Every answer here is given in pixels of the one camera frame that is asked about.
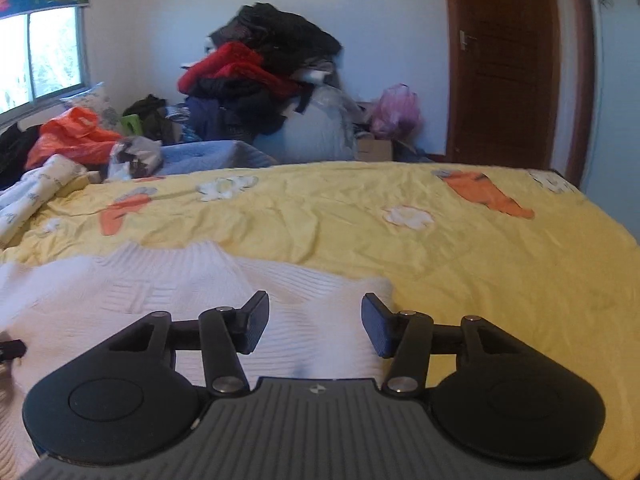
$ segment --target bed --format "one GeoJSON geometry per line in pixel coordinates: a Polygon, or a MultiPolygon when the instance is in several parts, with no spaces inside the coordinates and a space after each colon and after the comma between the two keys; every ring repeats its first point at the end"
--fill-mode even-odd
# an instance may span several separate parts
{"type": "MultiPolygon", "coordinates": [[[[524,170],[357,162],[84,184],[44,206],[0,261],[213,240],[235,256],[386,276],[396,308],[448,324],[479,314],[591,382],[607,410],[594,462],[614,479],[640,472],[640,248],[577,189],[524,170]],[[485,174],[534,217],[472,203],[434,174],[456,169],[485,174]],[[232,177],[251,184],[231,198],[198,190],[232,177]],[[105,227],[103,211],[141,193],[144,206],[105,227]]],[[[453,367],[433,359],[430,383],[453,367]]]]}

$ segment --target window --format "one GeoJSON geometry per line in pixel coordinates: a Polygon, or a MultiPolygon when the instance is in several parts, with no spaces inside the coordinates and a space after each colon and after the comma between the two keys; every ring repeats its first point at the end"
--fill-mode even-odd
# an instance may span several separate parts
{"type": "Polygon", "coordinates": [[[80,10],[40,10],[0,20],[0,124],[83,83],[80,10]]]}

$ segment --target window frame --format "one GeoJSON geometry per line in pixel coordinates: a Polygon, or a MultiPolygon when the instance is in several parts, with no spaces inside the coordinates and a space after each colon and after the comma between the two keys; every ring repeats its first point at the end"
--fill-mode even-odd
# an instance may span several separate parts
{"type": "Polygon", "coordinates": [[[76,7],[76,39],[78,40],[78,64],[80,68],[80,82],[77,85],[70,86],[68,88],[63,88],[56,92],[52,92],[50,94],[43,95],[41,97],[34,96],[34,85],[33,85],[33,69],[31,67],[31,32],[30,32],[30,23],[31,23],[31,15],[34,12],[40,12],[39,10],[35,10],[33,12],[26,13],[27,19],[27,27],[26,27],[26,44],[27,44],[27,61],[29,64],[29,102],[12,108],[2,114],[0,114],[0,128],[7,126],[9,124],[15,123],[23,118],[26,118],[30,115],[33,115],[37,112],[41,112],[46,110],[47,108],[51,108],[59,102],[61,97],[70,97],[72,95],[83,92],[88,89],[87,82],[89,80],[89,71],[86,62],[86,50],[84,45],[84,13],[82,9],[84,7],[76,7]]]}

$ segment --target green plastic stool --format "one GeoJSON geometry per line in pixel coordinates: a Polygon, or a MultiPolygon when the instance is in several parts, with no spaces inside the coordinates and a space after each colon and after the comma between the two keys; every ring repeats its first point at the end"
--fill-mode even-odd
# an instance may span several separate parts
{"type": "Polygon", "coordinates": [[[124,126],[127,135],[142,137],[145,134],[142,130],[142,121],[137,114],[124,116],[120,119],[120,124],[124,126]]]}

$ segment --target blue blanket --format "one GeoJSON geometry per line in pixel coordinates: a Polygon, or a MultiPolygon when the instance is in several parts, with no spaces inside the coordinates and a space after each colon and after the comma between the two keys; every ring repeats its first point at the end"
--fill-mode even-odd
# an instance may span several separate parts
{"type": "Polygon", "coordinates": [[[268,168],[274,158],[240,140],[210,140],[161,148],[164,163],[156,175],[187,174],[223,168],[268,168]]]}

